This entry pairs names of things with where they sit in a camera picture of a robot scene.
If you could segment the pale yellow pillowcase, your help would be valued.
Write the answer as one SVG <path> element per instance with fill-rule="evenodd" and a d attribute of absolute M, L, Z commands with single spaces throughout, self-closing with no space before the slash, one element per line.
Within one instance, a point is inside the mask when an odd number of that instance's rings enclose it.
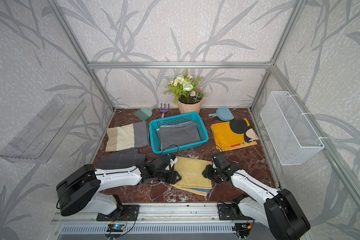
<path fill-rule="evenodd" d="M 177 159 L 174 170 L 180 174 L 182 179 L 173 187 L 206 197 L 213 186 L 211 180 L 205 178 L 202 173 L 207 166 L 212 165 L 212 162 L 180 156 Z"/>

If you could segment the dark grey checked pillowcase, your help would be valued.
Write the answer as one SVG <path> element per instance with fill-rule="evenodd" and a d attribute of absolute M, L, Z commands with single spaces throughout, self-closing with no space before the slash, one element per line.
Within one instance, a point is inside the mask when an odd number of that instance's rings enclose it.
<path fill-rule="evenodd" d="M 146 160 L 146 155 L 136 148 L 118 151 L 102 156 L 96 163 L 97 169 L 114 170 L 135 167 Z"/>

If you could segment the plain grey pillowcase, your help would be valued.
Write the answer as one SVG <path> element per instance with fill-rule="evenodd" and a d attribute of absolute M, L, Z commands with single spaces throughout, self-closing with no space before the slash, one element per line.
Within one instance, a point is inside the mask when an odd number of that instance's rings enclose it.
<path fill-rule="evenodd" d="M 201 141 L 195 121 L 161 126 L 157 129 L 157 134 L 160 139 L 160 150 L 165 150 L 172 145 L 180 147 Z"/>

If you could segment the teal plastic basket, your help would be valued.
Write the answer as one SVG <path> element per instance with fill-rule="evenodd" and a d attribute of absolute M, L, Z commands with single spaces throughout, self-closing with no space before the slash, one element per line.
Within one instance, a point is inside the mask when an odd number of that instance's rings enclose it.
<path fill-rule="evenodd" d="M 200 137 L 200 141 L 193 141 L 189 144 L 173 144 L 172 147 L 162 148 L 163 141 L 158 135 L 158 130 L 163 126 L 176 126 L 179 124 L 187 123 L 193 121 L 196 124 L 196 133 Z M 172 154 L 185 150 L 189 150 L 192 148 L 197 148 L 206 143 L 209 140 L 207 129 L 204 125 L 202 118 L 199 113 L 192 112 L 186 114 L 175 115 L 171 117 L 166 117 L 162 119 L 152 120 L 149 123 L 149 133 L 152 150 L 155 154 Z"/>

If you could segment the orange cartoon pillowcase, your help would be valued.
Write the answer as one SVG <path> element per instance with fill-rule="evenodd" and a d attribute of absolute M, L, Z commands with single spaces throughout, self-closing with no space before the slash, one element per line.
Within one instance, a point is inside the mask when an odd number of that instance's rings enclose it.
<path fill-rule="evenodd" d="M 220 152 L 232 151 L 257 145 L 259 140 L 247 119 L 211 125 L 216 149 Z"/>

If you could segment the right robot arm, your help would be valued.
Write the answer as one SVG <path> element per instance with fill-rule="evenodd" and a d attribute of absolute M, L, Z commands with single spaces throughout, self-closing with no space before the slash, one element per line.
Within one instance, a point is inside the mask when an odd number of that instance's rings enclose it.
<path fill-rule="evenodd" d="M 267 226 L 277 240 L 299 240 L 311 224 L 294 195 L 287 189 L 277 190 L 253 178 L 244 169 L 232 166 L 223 153 L 212 158 L 203 177 L 216 183 L 230 183 L 248 197 L 232 201 L 235 217 L 249 217 Z"/>

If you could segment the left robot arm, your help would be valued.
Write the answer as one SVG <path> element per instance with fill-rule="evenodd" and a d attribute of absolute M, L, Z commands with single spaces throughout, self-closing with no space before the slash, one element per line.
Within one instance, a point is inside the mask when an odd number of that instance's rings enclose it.
<path fill-rule="evenodd" d="M 84 165 L 57 185 L 56 207 L 63 217 L 86 212 L 118 219 L 126 208 L 118 197 L 103 194 L 104 190 L 152 181 L 174 185 L 182 179 L 174 169 L 177 161 L 174 155 L 159 155 L 152 162 L 123 169 L 103 170 Z"/>

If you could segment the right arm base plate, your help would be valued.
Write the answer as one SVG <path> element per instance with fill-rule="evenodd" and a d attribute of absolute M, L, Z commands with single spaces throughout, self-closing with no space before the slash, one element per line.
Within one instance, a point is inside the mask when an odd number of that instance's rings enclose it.
<path fill-rule="evenodd" d="M 244 216 L 237 205 L 227 204 L 223 202 L 217 203 L 219 220 L 221 221 L 254 221 L 254 219 Z"/>

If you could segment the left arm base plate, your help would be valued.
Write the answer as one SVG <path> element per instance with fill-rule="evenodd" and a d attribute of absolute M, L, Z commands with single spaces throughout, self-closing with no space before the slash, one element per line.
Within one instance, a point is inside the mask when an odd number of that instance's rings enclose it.
<path fill-rule="evenodd" d="M 139 214 L 140 205 L 123 205 L 118 207 L 109 215 L 98 214 L 97 222 L 112 222 L 112 221 L 136 221 Z"/>

